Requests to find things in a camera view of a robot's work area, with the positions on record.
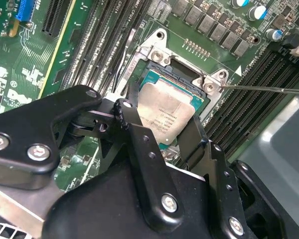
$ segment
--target black dimm slot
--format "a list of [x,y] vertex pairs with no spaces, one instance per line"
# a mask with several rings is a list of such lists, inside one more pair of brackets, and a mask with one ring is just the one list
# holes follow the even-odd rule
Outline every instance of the black dimm slot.
[[[285,87],[286,88],[293,88],[296,83],[299,81],[299,74],[293,77],[291,81],[286,81],[288,83]],[[259,125],[262,123],[261,119],[265,119],[274,108],[278,106],[278,104],[286,97],[284,94],[279,93],[270,93],[271,95],[274,95],[271,97],[268,102],[270,103],[268,106],[266,106],[264,109],[261,109],[260,112],[262,112],[260,115],[257,116],[256,121],[251,121],[252,125],[249,127],[247,133],[242,134],[239,138],[235,138],[232,141],[232,144],[228,145],[225,149],[225,156],[226,158],[229,158],[236,150],[237,148],[244,143],[248,139],[248,135],[252,133],[253,131],[257,130]]]
[[85,58],[85,62],[83,63],[81,74],[78,76],[80,79],[80,84],[89,85],[90,76],[95,67],[97,67],[95,62],[98,58],[102,57],[102,51],[104,51],[105,48],[105,45],[102,43],[108,41],[109,36],[114,28],[113,25],[115,25],[118,21],[125,3],[126,0],[116,0],[110,2],[108,10],[102,19],[100,30],[97,32],[96,36],[93,37],[94,40]]
[[105,52],[102,54],[102,58],[98,58],[95,62],[94,71],[89,79],[88,86],[93,87],[98,80],[99,74],[101,73],[103,67],[105,66],[108,58],[110,57],[111,53],[113,52],[113,48],[116,47],[117,42],[120,40],[122,35],[122,29],[126,25],[126,21],[128,20],[132,7],[134,5],[134,1],[128,1],[127,5],[124,8],[124,12],[119,16],[119,23],[118,25],[112,25],[112,28],[115,30],[109,36],[110,41],[104,45]]
[[[268,67],[268,65],[274,60],[275,54],[270,54],[267,52],[265,54],[264,58],[260,59],[260,62],[256,63],[256,65],[250,70],[248,76],[241,81],[241,85],[250,86],[253,85],[254,82],[258,79],[258,77],[261,75],[261,73]],[[233,91],[231,95],[226,99],[226,107],[222,107],[218,112],[216,112],[213,119],[208,123],[205,130],[207,132],[207,135],[211,137],[218,129],[218,127],[223,122],[223,117],[230,113],[235,106],[239,103],[240,99],[246,94],[246,91]]]
[[[90,10],[89,17],[85,21],[85,27],[83,29],[83,36],[79,42],[79,45],[76,47],[76,50],[73,54],[73,60],[69,66],[67,74],[65,75],[61,87],[61,90],[65,90],[68,87],[75,85],[75,80],[79,74],[81,64],[84,61],[85,54],[89,48],[89,45],[92,41],[91,36],[95,34],[98,30],[100,19],[102,19],[105,12],[106,6],[108,5],[109,0],[96,0]],[[101,14],[97,16],[97,10],[99,7],[102,7]]]
[[[144,4],[145,1],[141,1],[139,3],[139,6],[141,7],[138,7],[138,12],[136,12],[136,14],[133,15],[133,18],[131,19],[131,25],[132,26],[137,26],[137,23],[135,24],[135,21],[138,19],[138,21],[140,19],[143,20],[145,14],[147,13],[148,9],[149,9],[149,6],[150,6],[150,3],[151,1],[146,1],[146,4]],[[119,68],[119,65],[120,65],[120,59],[121,59],[121,55],[122,53],[124,52],[124,47],[125,47],[125,43],[128,39],[130,35],[130,31],[125,31],[123,36],[122,36],[122,42],[124,43],[120,50],[117,50],[116,53],[115,53],[115,56],[113,57],[114,60],[111,61],[110,65],[108,66],[108,69],[106,70],[105,72],[105,77],[104,77],[104,80],[103,80],[103,84],[102,84],[102,88],[101,89],[101,94],[104,94],[105,91],[109,88],[111,82],[112,82],[112,77],[113,77],[113,73],[115,73],[118,68]]]
[[[280,74],[282,75],[282,77],[279,77],[278,80],[272,84],[272,87],[281,87],[283,83],[286,82],[286,79],[288,79],[291,76],[292,72],[293,69],[291,69],[291,67],[287,67],[282,72],[282,74]],[[255,120],[256,114],[268,102],[269,98],[273,95],[273,93],[269,93],[269,92],[258,92],[258,93],[262,95],[260,99],[257,99],[258,103],[254,107],[249,108],[248,112],[246,112],[247,109],[245,109],[244,112],[246,112],[246,114],[243,116],[244,118],[240,122],[236,122],[235,127],[239,127],[240,129],[245,128],[250,121]],[[231,144],[232,138],[236,138],[237,135],[240,133],[240,130],[236,128],[233,130],[233,132],[234,135],[231,135],[230,137],[226,137],[226,139],[221,142],[224,148],[227,148],[227,146]]]
[[114,52],[112,60],[111,60],[110,64],[108,65],[107,70],[105,71],[105,74],[104,74],[105,77],[103,78],[101,85],[99,87],[100,94],[104,94],[106,92],[106,90],[108,89],[108,87],[110,86],[110,82],[108,83],[109,79],[107,77],[108,72],[112,71],[114,65],[116,65],[117,63],[120,63],[120,58],[124,51],[126,40],[130,34],[130,30],[133,27],[135,20],[137,19],[139,12],[141,11],[144,1],[145,0],[142,0],[142,1],[136,0],[136,2],[133,2],[131,5],[129,5],[129,7],[127,7],[128,10],[125,12],[124,16],[122,17],[122,22],[120,22],[120,26],[119,26],[119,29],[121,29],[121,28],[124,29],[124,32],[123,33],[122,33],[122,31],[115,32],[114,37],[113,37],[114,41],[109,46],[108,51],[106,52],[102,62],[100,63],[100,67],[98,68],[98,71],[96,72],[96,74],[94,76],[95,80],[98,79],[98,77],[102,71],[102,68],[108,62],[108,58],[114,50],[114,46],[115,46],[114,43],[117,42],[121,38],[120,45],[117,46],[117,49]]
[[[273,77],[281,70],[281,68],[284,66],[284,61],[275,61],[273,66],[270,67],[270,69],[273,69],[273,71],[267,71],[264,72],[265,75],[260,75],[260,82],[257,83],[257,86],[267,86]],[[245,110],[254,102],[257,98],[257,96],[261,92],[259,91],[247,91],[245,92],[244,97],[239,101],[239,105],[231,111],[228,115],[224,116],[223,118],[226,119],[226,122],[229,122],[230,124],[223,124],[223,126],[218,129],[218,134],[213,135],[212,139],[215,142],[219,142],[223,137],[226,136],[227,132],[232,128],[232,126],[236,123],[236,121],[241,117]]]

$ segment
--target capacitor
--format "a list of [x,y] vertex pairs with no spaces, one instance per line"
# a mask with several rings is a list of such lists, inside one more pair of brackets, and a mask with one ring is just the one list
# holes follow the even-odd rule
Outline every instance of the capacitor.
[[266,38],[271,41],[279,41],[283,37],[283,32],[276,29],[268,29],[266,31]]
[[264,19],[267,14],[265,6],[253,6],[248,11],[248,18],[250,21]]
[[246,6],[249,0],[231,0],[231,6],[233,8],[240,8],[242,6]]

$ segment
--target pcie slot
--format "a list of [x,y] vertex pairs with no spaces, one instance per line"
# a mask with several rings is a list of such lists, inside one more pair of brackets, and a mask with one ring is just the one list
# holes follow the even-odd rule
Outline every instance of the pcie slot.
[[[256,65],[250,70],[245,79],[241,81],[241,85],[251,86],[258,80],[259,76],[268,67],[268,65],[275,59],[276,55],[267,51],[264,56],[256,63]],[[222,107],[214,116],[206,127],[208,136],[212,136],[213,133],[222,125],[225,115],[229,114],[240,102],[240,100],[246,95],[246,91],[233,91],[232,94],[226,99],[226,107]]]
[[[299,81],[299,73],[296,75],[296,77],[293,77],[293,79],[288,82],[287,85],[285,85],[286,88],[293,88],[296,83]],[[270,96],[274,95],[271,97],[268,102],[270,104],[266,106],[264,109],[259,110],[259,112],[262,112],[260,115],[257,116],[255,121],[251,121],[251,125],[249,126],[247,131],[244,131],[243,134],[241,134],[238,138],[235,137],[232,140],[232,144],[228,144],[227,147],[225,147],[225,155],[227,158],[229,158],[236,150],[237,148],[244,143],[248,139],[248,135],[259,127],[259,125],[262,123],[261,119],[265,119],[271,112],[274,110],[278,104],[284,99],[285,95],[283,94],[278,94],[278,93],[269,93]]]
[[71,0],[50,0],[42,32],[57,37],[60,34]]
[[[285,65],[284,61],[279,60],[275,61],[274,65],[270,67],[273,69],[272,71],[263,72],[264,75],[260,75],[260,82],[257,82],[258,86],[267,86],[272,80],[273,77],[281,70],[281,68]],[[239,105],[232,110],[228,115],[223,116],[222,120],[226,119],[225,122],[227,124],[223,124],[220,129],[218,129],[218,133],[212,136],[212,139],[215,142],[221,141],[223,137],[226,136],[227,132],[231,130],[232,126],[237,122],[237,120],[244,115],[245,111],[250,107],[250,105],[257,99],[258,95],[261,92],[245,92],[244,97],[240,100]]]
[[134,1],[129,1],[124,8],[123,15],[120,16],[120,21],[118,25],[115,25],[115,30],[112,32],[111,36],[109,37],[110,41],[108,44],[106,44],[106,47],[104,45],[105,53],[103,54],[102,58],[98,58],[97,61],[95,62],[95,67],[93,74],[91,75],[88,85],[90,87],[93,87],[98,80],[99,74],[103,70],[103,67],[108,61],[108,58],[111,57],[111,54],[113,54],[113,51],[115,50],[114,48],[118,48],[117,43],[121,42],[122,43],[122,29],[126,28],[128,19],[131,15],[132,8],[134,5]]
[[[284,87],[285,83],[287,82],[286,80],[292,75],[294,72],[294,69],[289,66],[287,67],[283,73],[281,74],[281,77],[279,77],[276,82],[272,84],[273,87]],[[268,92],[258,92],[261,94],[261,97],[257,99],[257,104],[253,108],[249,108],[248,111],[247,109],[245,111],[246,114],[243,116],[243,119],[239,122],[237,122],[234,127],[232,132],[234,133],[233,135],[230,135],[230,137],[226,137],[225,140],[221,141],[221,144],[224,148],[227,148],[229,144],[232,143],[232,139],[235,139],[237,135],[240,133],[238,127],[245,128],[247,124],[250,121],[254,121],[256,119],[256,115],[258,112],[268,103],[269,98],[273,95],[273,93],[268,93]]]
[[74,52],[73,60],[69,66],[69,70],[67,71],[67,74],[62,81],[62,85],[60,87],[61,90],[75,85],[75,81],[80,72],[84,57],[92,42],[91,36],[94,36],[98,31],[101,19],[103,18],[109,1],[110,0],[96,0],[94,2],[90,10],[89,17],[85,22],[86,26],[83,30],[83,36]]
[[[141,22],[143,21],[145,15],[147,14],[148,10],[149,10],[149,6],[151,4],[151,1],[141,1],[141,3],[139,3],[139,5],[141,7],[138,7],[138,12],[137,14],[135,14],[131,20],[132,23],[132,27],[131,28],[135,28],[138,29]],[[123,36],[122,36],[122,42],[125,43],[129,37],[130,32],[126,31],[124,32]],[[105,93],[105,91],[108,89],[108,87],[110,86],[111,82],[113,81],[113,77],[114,74],[118,71],[119,69],[119,65],[120,65],[120,58],[123,54],[124,51],[124,45],[122,45],[120,47],[119,50],[116,51],[115,56],[113,57],[114,60],[111,61],[111,63],[109,64],[107,70],[104,73],[104,78],[102,81],[102,84],[100,86],[100,91],[102,94]]]
[[85,63],[81,69],[81,75],[78,76],[81,85],[90,86],[90,77],[97,67],[96,62],[102,56],[105,49],[105,44],[108,42],[117,21],[120,18],[121,12],[124,9],[127,0],[111,1],[105,16],[102,19],[100,30],[94,37],[91,49],[89,50]]

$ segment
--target green circuit board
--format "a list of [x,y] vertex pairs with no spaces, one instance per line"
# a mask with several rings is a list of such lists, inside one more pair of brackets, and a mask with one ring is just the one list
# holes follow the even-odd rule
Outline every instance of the green circuit board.
[[[51,37],[42,32],[50,4],[49,0],[37,0],[31,21],[20,22],[17,25],[14,17],[18,11],[19,1],[0,1],[0,113],[60,90],[64,83],[63,77],[69,69],[81,36],[86,30],[86,21],[95,1],[71,0],[69,2],[58,37]],[[283,36],[294,31],[299,32],[299,22],[297,22],[299,0],[250,0],[248,6],[238,9],[232,8],[229,0],[190,0],[185,1],[186,7],[181,13],[175,13],[175,5],[179,2],[179,0],[150,2],[147,13],[127,50],[122,73],[130,64],[137,48],[154,31],[163,28],[167,31],[166,47],[168,49],[207,74],[212,74],[218,69],[226,69],[229,72],[228,83],[237,84],[261,58],[269,45],[270,41],[265,37],[267,29],[278,28]],[[260,4],[267,8],[265,19],[250,21],[247,16],[248,10]],[[214,11],[210,14],[209,10],[212,6]],[[282,17],[287,7],[290,11]],[[200,13],[194,20],[188,18],[193,8],[199,9]],[[99,18],[101,11],[100,5],[96,12]],[[205,16],[210,16],[215,23],[222,24],[227,34],[236,22],[239,23],[234,33],[240,41],[248,44],[246,52],[241,54],[233,49],[226,49],[223,40],[212,39],[211,33],[205,34],[199,30]],[[13,28],[16,34],[11,37],[9,34]],[[147,62],[140,61],[135,66],[130,80],[137,81],[146,67]],[[92,85],[94,89],[99,90],[102,77],[96,79],[95,84]],[[259,132],[290,99],[291,96],[277,105],[276,110],[259,128]],[[97,175],[100,162],[96,140],[87,138],[77,148],[62,152],[61,157],[55,180],[63,191],[73,189],[81,182]]]

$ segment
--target silver metal plate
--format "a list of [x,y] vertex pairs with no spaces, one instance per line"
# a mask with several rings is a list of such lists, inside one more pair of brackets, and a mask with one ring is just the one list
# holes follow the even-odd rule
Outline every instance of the silver metal plate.
[[138,112],[158,143],[170,145],[195,113],[192,96],[163,80],[146,83],[139,93]]

